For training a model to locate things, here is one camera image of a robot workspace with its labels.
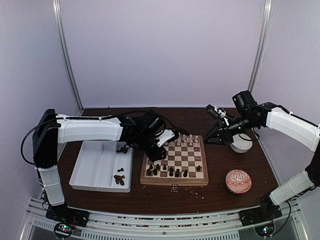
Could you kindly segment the wooden chess board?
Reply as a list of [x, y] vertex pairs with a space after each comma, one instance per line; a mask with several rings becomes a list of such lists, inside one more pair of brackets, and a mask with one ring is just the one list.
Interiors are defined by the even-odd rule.
[[[166, 150], [166, 158], [151, 162], [146, 155], [143, 156], [140, 183], [143, 185], [157, 186], [207, 186], [209, 184], [209, 174], [207, 168], [207, 159], [204, 147], [203, 137], [200, 136], [199, 147], [183, 147], [183, 146], [168, 146], [164, 144]], [[147, 169], [150, 164], [153, 164], [151, 175], [147, 175]], [[160, 170], [157, 170], [157, 175], [153, 175], [153, 170], [156, 165], [161, 165]], [[163, 165], [167, 165], [167, 170], [163, 170]], [[197, 166], [202, 166], [202, 171], [197, 171]], [[174, 168], [173, 176], [169, 176], [170, 167]], [[180, 177], [175, 177], [175, 171], [180, 170]], [[187, 177], [183, 177], [184, 171], [188, 170]]]

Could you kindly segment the dark chess piece corner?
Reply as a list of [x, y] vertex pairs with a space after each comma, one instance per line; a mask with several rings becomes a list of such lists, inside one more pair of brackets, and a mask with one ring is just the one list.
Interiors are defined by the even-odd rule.
[[151, 170], [150, 170], [149, 168], [146, 170], [146, 174], [147, 174], [148, 176], [150, 176], [150, 175], [152, 174], [152, 172], [151, 172]]

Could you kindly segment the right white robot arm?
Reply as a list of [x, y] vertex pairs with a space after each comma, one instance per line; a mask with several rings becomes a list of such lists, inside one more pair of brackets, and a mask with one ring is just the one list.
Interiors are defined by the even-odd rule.
[[320, 126], [312, 123], [284, 106], [264, 102], [257, 103], [249, 90], [241, 91], [232, 97], [238, 112], [231, 116], [222, 107], [211, 104], [205, 111], [215, 124], [205, 135], [209, 144], [227, 145], [234, 142], [236, 135], [247, 130], [263, 129], [260, 145], [268, 155], [273, 167], [278, 168], [276, 160], [301, 160], [300, 169], [290, 167], [292, 177], [285, 178], [281, 184], [261, 198], [256, 210], [259, 220], [268, 220], [278, 206], [294, 197], [314, 190], [320, 185]]

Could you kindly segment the dark chess piece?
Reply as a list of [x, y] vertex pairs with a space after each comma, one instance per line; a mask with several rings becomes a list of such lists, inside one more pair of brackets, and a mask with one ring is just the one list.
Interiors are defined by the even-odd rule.
[[174, 168], [170, 167], [169, 168], [169, 176], [172, 177], [174, 175]]
[[185, 171], [183, 172], [183, 177], [186, 178], [187, 176], [188, 176], [188, 170], [185, 170]]

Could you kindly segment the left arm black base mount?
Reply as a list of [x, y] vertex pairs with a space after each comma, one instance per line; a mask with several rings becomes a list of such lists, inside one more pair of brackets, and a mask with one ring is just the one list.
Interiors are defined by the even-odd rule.
[[86, 227], [89, 219], [89, 212], [69, 207], [53, 207], [47, 210], [45, 217], [70, 226]]

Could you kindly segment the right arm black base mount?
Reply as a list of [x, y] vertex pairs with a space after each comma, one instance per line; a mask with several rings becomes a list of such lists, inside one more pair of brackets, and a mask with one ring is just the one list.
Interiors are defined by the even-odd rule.
[[280, 218], [283, 214], [279, 208], [275, 208], [271, 212], [263, 212], [261, 207], [241, 210], [239, 218], [243, 227], [256, 225], [264, 222], [271, 222], [276, 218]]

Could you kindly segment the white plastic divided tray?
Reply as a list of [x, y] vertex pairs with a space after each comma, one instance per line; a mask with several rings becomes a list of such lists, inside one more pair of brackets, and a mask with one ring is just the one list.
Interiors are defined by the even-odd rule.
[[[126, 154], [117, 150], [124, 147], [118, 141], [83, 141], [75, 162], [69, 185], [74, 190], [129, 193], [131, 191], [134, 150]], [[116, 184], [114, 175], [124, 168], [124, 185]]]

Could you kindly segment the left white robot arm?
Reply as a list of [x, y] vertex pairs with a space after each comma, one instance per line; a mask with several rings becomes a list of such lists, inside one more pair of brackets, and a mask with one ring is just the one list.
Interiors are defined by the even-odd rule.
[[47, 109], [32, 135], [33, 162], [52, 213], [61, 222], [72, 218], [68, 195], [60, 182], [58, 146], [80, 152], [84, 142], [121, 142], [143, 151], [151, 160], [165, 157], [165, 141], [174, 134], [165, 128], [166, 118], [153, 110], [123, 112], [108, 116], [68, 116]]

